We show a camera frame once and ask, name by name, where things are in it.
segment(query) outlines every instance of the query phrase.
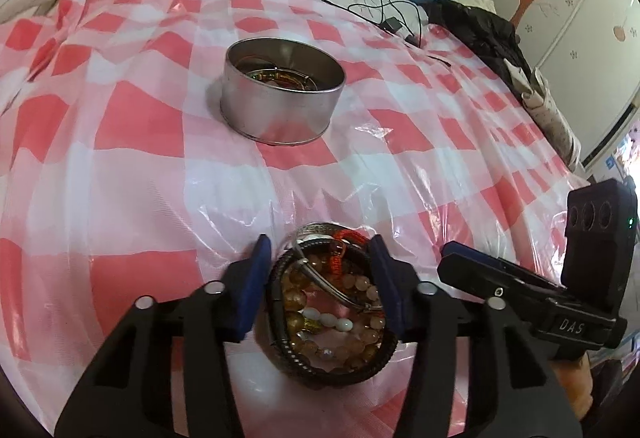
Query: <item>white bead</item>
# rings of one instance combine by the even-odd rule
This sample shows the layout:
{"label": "white bead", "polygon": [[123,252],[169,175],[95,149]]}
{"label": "white bead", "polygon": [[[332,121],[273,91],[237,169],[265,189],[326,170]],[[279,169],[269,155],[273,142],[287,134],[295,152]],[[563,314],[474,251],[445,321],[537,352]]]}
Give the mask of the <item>white bead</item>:
{"label": "white bead", "polygon": [[326,326],[327,328],[333,328],[337,320],[338,318],[332,313],[323,313],[320,316],[320,322],[322,323],[323,326]]}
{"label": "white bead", "polygon": [[312,321],[317,321],[320,319],[320,310],[316,308],[305,308],[302,310],[302,315],[307,319],[311,319]]}
{"label": "white bead", "polygon": [[335,329],[338,332],[350,332],[353,329],[353,323],[350,319],[338,319],[335,323]]}

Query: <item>black jacket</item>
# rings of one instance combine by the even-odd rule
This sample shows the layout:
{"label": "black jacket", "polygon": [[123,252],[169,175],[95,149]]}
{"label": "black jacket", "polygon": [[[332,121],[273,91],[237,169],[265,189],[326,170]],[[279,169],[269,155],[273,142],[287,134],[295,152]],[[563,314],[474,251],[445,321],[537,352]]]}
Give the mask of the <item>black jacket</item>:
{"label": "black jacket", "polygon": [[522,104],[522,97],[513,87],[504,59],[521,67],[527,79],[531,77],[531,69],[518,47],[516,30],[510,22],[492,12],[465,7],[451,0],[434,0],[423,7],[430,24],[443,26],[466,44],[507,84]]}

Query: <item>bracelet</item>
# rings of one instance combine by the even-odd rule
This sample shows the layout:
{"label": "bracelet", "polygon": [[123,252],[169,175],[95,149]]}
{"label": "bracelet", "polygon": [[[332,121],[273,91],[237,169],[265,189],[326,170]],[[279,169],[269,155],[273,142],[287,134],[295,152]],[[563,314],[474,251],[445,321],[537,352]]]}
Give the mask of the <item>bracelet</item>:
{"label": "bracelet", "polygon": [[398,344],[370,280],[367,238],[343,227],[332,236],[295,242],[267,287],[271,345],[284,369],[311,386],[363,382]]}

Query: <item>metal tin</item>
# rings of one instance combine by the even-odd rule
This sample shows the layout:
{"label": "metal tin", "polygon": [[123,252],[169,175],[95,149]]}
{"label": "metal tin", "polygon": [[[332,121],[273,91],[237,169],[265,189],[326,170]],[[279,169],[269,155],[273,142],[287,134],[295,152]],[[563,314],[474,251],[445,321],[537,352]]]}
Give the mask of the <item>metal tin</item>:
{"label": "metal tin", "polygon": [[[256,80],[260,71],[269,83]],[[274,80],[278,72],[283,79]],[[242,40],[226,51],[220,110],[245,137],[305,144],[328,128],[344,81],[340,63],[313,46],[279,38]]]}

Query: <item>red and white checkered tablecloth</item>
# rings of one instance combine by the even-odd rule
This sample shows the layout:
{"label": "red and white checkered tablecloth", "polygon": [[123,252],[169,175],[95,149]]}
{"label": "red and white checkered tablecloth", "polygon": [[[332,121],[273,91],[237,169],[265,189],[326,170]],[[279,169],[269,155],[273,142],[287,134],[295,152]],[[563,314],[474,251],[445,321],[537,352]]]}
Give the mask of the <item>red and white checkered tablecloth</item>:
{"label": "red and white checkered tablecloth", "polygon": [[[345,68],[321,139],[271,147],[225,125],[225,50],[254,36]],[[424,37],[413,48],[318,0],[60,0],[0,26],[0,94],[16,96],[0,116],[0,362],[49,429],[136,297],[188,295],[261,233],[334,221],[382,234],[422,277],[448,240],[556,277],[583,183],[469,49]],[[412,355],[311,392],[252,337],[228,351],[252,438],[391,436]]]}

